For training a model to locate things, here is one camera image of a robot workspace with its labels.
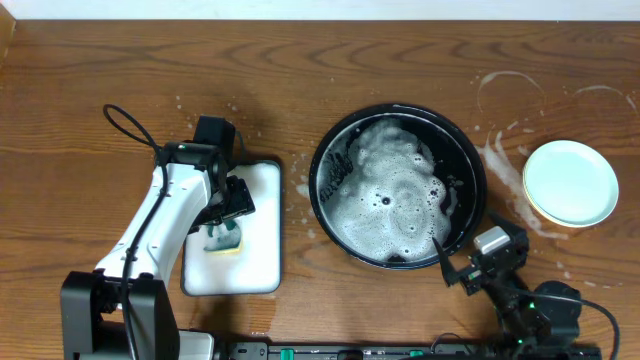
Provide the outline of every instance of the black bowl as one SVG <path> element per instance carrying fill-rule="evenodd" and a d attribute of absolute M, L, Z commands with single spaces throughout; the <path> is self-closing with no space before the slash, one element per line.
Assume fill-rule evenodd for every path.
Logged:
<path fill-rule="evenodd" d="M 327 156 L 327 148 L 336 138 L 346 137 L 347 148 L 362 132 L 378 120 L 394 118 L 400 128 L 418 137 L 427 144 L 436 166 L 433 174 L 445 182 L 449 176 L 462 180 L 464 185 L 457 189 L 457 199 L 460 206 L 450 216 L 451 230 L 443 242 L 443 248 L 449 255 L 460 249 L 472 236 L 480 223 L 487 199 L 487 180 L 480 156 L 473 144 L 464 133 L 444 116 L 431 110 L 404 104 L 382 104 L 357 111 L 334 126 L 322 139 L 318 146 L 309 173 L 309 194 L 313 211 L 331 240 L 338 244 L 350 255 L 374 266 L 390 269 L 416 269 L 433 265 L 438 262 L 438 256 L 405 261 L 401 257 L 391 257 L 387 261 L 374 260 L 354 251 L 346 245 L 332 230 L 331 224 L 322 213 L 322 204 L 332 196 L 331 191 L 318 189 L 318 169 L 321 160 Z M 350 159 L 332 158 L 332 176 L 341 183 L 349 174 Z M 441 204 L 444 210 L 451 203 L 449 194 Z"/>

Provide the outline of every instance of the wooden table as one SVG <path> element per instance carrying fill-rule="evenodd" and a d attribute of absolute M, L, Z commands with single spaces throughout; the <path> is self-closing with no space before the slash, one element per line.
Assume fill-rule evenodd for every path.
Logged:
<path fill-rule="evenodd" d="M 556 139 L 584 142 L 611 162 L 621 192 L 613 215 L 579 230 L 543 221 L 570 239 L 531 232 L 520 273 L 534 287 L 566 281 L 609 308 L 622 329 L 621 358 L 635 358 L 639 34 L 639 25 L 625 23 L 19 22 L 0 75 L 0 356 L 61 357 L 62 281 L 71 270 L 93 269 L 147 191 L 152 153 L 103 119 L 107 102 L 134 114 L 161 143 L 190 138 L 199 114 L 225 116 L 252 153 L 283 164 L 283 206 L 291 210 L 280 288 L 189 298 L 177 263 L 170 297 L 181 328 L 275 342 L 390 344 L 428 343 L 445 331 L 495 333 L 484 294 L 447 289 L 438 266 L 388 271 L 350 258 L 296 192 L 336 122 L 367 105 L 402 101 L 444 114 L 479 146 L 488 139 L 493 146 L 501 130 L 517 169 L 526 160 L 518 145 L 530 151 Z M 479 91 L 498 71 L 521 75 L 503 73 Z M 509 215 L 510 191 L 487 176 L 489 205 Z M 584 310 L 581 329 L 582 341 L 608 353 L 604 316 Z"/>

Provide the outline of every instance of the soapy water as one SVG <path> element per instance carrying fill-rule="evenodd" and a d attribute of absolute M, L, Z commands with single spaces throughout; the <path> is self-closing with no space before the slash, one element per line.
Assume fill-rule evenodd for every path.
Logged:
<path fill-rule="evenodd" d="M 335 167 L 322 161 L 318 188 L 322 212 L 338 238 L 355 252 L 386 262 L 423 260 L 436 254 L 432 238 L 443 243 L 456 209 L 456 190 L 443 213 L 446 185 L 433 175 L 436 162 L 426 144 L 402 130 L 399 122 L 383 118 L 348 144 L 338 136 L 327 148 L 331 162 L 347 169 L 335 180 Z M 452 184 L 461 181 L 452 180 Z"/>

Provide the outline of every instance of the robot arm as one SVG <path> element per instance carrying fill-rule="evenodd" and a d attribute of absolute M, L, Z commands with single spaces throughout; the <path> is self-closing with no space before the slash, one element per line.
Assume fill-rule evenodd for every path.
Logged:
<path fill-rule="evenodd" d="M 101 315 L 120 305 L 123 284 L 128 285 L 131 331 L 140 359 L 211 358 L 211 335 L 178 331 L 167 287 L 191 231 L 255 211 L 244 180 L 227 177 L 234 138 L 231 123 L 201 116 L 193 141 L 169 142 L 158 152 L 149 192 L 122 238 L 92 273 L 73 271 L 62 285 L 65 359 L 130 358 L 122 324 L 103 321 Z M 163 167 L 166 192 L 160 191 Z M 165 198 L 141 233 L 123 282 L 127 250 L 158 196 Z"/>
<path fill-rule="evenodd" d="M 527 260 L 527 232 L 493 211 L 489 211 L 489 217 L 496 226 L 474 239 L 476 251 L 469 256 L 471 264 L 460 271 L 453 267 L 435 240 L 434 246 L 447 286 L 459 282 L 467 295 L 484 290 L 491 299 L 503 327 L 502 339 L 496 346 L 500 356 L 505 359 L 600 359 L 597 348 L 572 346 L 580 335 L 578 318 L 582 305 L 608 314 L 618 339 L 613 315 L 583 300 L 578 290 L 559 281 L 546 281 L 530 291 L 516 273 Z"/>
<path fill-rule="evenodd" d="M 164 281 L 168 288 L 171 269 L 187 233 L 209 204 L 211 184 L 207 171 L 198 170 L 193 165 L 170 163 L 167 164 L 167 172 L 169 187 L 166 198 L 140 239 L 130 278 L 137 279 L 142 273 L 151 274 L 154 279 Z M 122 276 L 126 250 L 160 195 L 161 186 L 162 172 L 158 166 L 153 172 L 149 192 L 131 224 L 111 252 L 96 266 L 104 276 Z"/>

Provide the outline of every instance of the soap residue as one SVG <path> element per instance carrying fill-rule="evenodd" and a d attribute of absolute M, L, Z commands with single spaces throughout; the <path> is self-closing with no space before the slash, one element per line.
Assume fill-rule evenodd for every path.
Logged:
<path fill-rule="evenodd" d="M 309 199 L 309 185 L 307 184 L 296 185 L 296 191 L 298 192 L 298 194 Z"/>
<path fill-rule="evenodd" d="M 531 155 L 531 151 L 529 151 L 529 149 L 527 149 L 527 147 L 524 145 L 518 145 L 518 152 L 526 157 L 529 157 Z"/>
<path fill-rule="evenodd" d="M 518 120 L 511 123 L 511 125 L 507 126 L 507 130 L 511 130 L 518 125 Z"/>
<path fill-rule="evenodd" d="M 491 81 L 493 81 L 496 77 L 498 76 L 520 76 L 523 77 L 525 79 L 527 79 L 531 84 L 533 84 L 533 86 L 535 86 L 540 93 L 542 94 L 542 96 L 544 96 L 544 105 L 547 105 L 547 94 L 544 92 L 544 90 L 542 90 L 542 87 L 540 87 L 540 85 L 538 85 L 538 83 L 533 80 L 533 78 L 531 78 L 531 76 L 527 75 L 527 74 L 523 74 L 521 72 L 518 71 L 496 71 L 496 72 L 492 72 L 490 74 L 485 75 L 482 78 L 482 81 L 480 81 L 480 86 L 478 87 L 478 91 L 476 93 L 476 102 L 478 104 L 478 109 L 480 109 L 480 112 L 484 112 L 482 110 L 482 106 L 480 106 L 480 91 L 482 90 L 482 88 L 487 85 L 488 83 L 490 83 Z"/>
<path fill-rule="evenodd" d="M 451 187 L 451 206 L 446 214 L 440 209 L 447 189 L 433 175 L 435 161 L 427 145 L 387 118 L 362 131 L 348 148 L 339 140 L 331 147 L 334 158 L 352 167 L 322 207 L 338 237 L 377 261 L 434 255 L 431 239 L 446 239 L 451 227 L 447 215 L 457 201 Z M 326 182 L 323 174 L 332 170 L 321 163 L 319 182 Z"/>
<path fill-rule="evenodd" d="M 493 171 L 500 181 L 505 184 L 509 190 L 511 190 L 511 194 L 513 195 L 513 207 L 515 212 L 520 216 L 520 218 L 527 223 L 527 225 L 536 232 L 536 234 L 552 239 L 568 239 L 567 234 L 560 234 L 550 231 L 542 230 L 542 223 L 540 220 L 534 215 L 531 206 L 529 205 L 529 201 L 524 193 L 524 187 L 522 185 L 522 175 L 516 170 L 513 165 L 509 162 L 507 158 L 507 154 L 504 152 L 502 148 L 502 144 L 500 139 L 502 138 L 502 131 L 499 131 L 496 135 L 495 140 L 495 148 L 496 151 L 493 151 L 491 145 L 489 144 L 489 136 L 487 136 L 487 141 L 484 147 L 476 146 L 476 150 L 482 156 L 484 156 L 485 164 L 487 167 Z"/>
<path fill-rule="evenodd" d="M 583 87 L 581 89 L 576 90 L 575 93 L 573 93 L 573 96 L 576 96 L 580 93 L 583 93 L 585 91 L 593 91 L 593 90 L 607 90 L 607 91 L 613 91 L 614 93 L 622 96 L 627 103 L 629 103 L 629 106 L 631 106 L 631 108 L 633 109 L 633 112 L 636 114 L 636 116 L 638 116 L 638 108 L 636 107 L 636 103 L 633 102 L 633 99 L 631 98 L 631 94 L 628 94 L 627 96 L 624 96 L 624 94 L 622 93 L 622 91 L 613 88 L 611 86 L 607 86 L 607 85 L 591 85 L 591 86 L 587 86 L 587 87 Z"/>

